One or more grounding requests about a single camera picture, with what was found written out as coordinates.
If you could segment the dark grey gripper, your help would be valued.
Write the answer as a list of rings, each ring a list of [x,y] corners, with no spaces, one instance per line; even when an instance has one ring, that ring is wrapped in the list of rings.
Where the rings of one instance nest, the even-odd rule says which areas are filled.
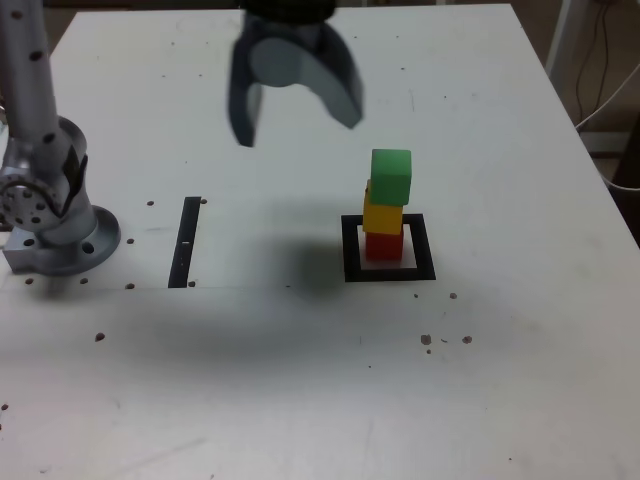
[[[363,117],[363,85],[345,42],[326,22],[293,24],[245,14],[231,53],[227,113],[239,145],[253,147],[262,85],[302,85],[347,128]]]

